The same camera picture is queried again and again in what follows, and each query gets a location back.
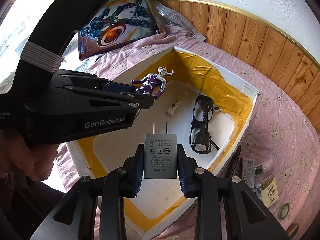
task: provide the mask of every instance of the pink object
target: pink object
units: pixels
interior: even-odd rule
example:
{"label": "pink object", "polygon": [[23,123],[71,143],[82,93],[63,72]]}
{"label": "pink object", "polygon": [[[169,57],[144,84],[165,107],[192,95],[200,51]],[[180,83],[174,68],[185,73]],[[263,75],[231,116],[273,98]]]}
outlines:
{"label": "pink object", "polygon": [[[284,229],[298,223],[299,231],[293,240],[299,239],[320,209],[320,138],[308,118],[285,92],[238,58],[197,40],[191,32],[181,27],[163,25],[162,31],[107,53],[95,62],[89,72],[112,80],[143,59],[177,46],[217,63],[255,86],[261,95],[241,142],[241,157],[253,158],[256,163],[274,160],[273,173],[280,200],[269,210],[278,219],[281,205],[289,203],[289,214],[278,221]],[[65,144],[59,148],[57,165],[68,190],[79,175]],[[223,203],[220,206],[222,235],[226,239]],[[196,210],[197,204],[194,204],[155,239],[194,239]],[[98,239],[98,221],[99,216],[96,217],[95,239]]]}
{"label": "pink object", "polygon": [[257,165],[255,167],[255,176],[259,177],[263,173],[264,174],[269,173],[273,169],[274,163],[275,161],[271,159]]}

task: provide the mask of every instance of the action figure arm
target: action figure arm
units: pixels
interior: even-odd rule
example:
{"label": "action figure arm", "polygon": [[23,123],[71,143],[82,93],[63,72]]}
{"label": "action figure arm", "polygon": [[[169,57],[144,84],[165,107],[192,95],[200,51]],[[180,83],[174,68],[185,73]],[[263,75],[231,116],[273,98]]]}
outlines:
{"label": "action figure arm", "polygon": [[155,98],[155,100],[157,100],[160,96],[162,96],[166,83],[167,83],[167,81],[165,79],[163,79],[159,92],[153,96]]}
{"label": "action figure arm", "polygon": [[131,84],[142,84],[143,82],[147,81],[150,74],[146,75],[143,79],[131,80]]}

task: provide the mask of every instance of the human hand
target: human hand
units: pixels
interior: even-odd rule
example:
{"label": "human hand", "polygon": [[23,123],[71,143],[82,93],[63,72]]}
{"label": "human hand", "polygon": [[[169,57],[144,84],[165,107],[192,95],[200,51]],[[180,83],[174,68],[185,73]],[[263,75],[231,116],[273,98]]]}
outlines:
{"label": "human hand", "polygon": [[58,145],[36,144],[28,147],[14,128],[0,131],[0,178],[12,172],[13,166],[22,170],[31,180],[46,180],[53,168]]}

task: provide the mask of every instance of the white elastic band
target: white elastic band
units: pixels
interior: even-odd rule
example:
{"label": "white elastic band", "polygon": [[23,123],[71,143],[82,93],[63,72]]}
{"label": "white elastic band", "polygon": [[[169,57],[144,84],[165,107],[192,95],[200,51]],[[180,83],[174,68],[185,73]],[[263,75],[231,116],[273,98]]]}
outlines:
{"label": "white elastic band", "polygon": [[20,59],[48,72],[57,72],[62,58],[47,49],[27,41],[21,52]]}

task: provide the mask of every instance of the eyeglasses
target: eyeglasses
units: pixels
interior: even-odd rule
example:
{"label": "eyeglasses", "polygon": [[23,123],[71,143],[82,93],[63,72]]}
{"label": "eyeglasses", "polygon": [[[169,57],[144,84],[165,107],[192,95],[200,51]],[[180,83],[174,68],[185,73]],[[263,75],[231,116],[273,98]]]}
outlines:
{"label": "eyeglasses", "polygon": [[212,112],[216,110],[219,110],[219,107],[213,108],[213,100],[211,98],[204,95],[197,97],[193,107],[193,119],[189,137],[191,149],[196,153],[208,154],[211,152],[212,145],[217,150],[220,150],[220,147],[211,140],[208,130],[208,122],[212,119]]}

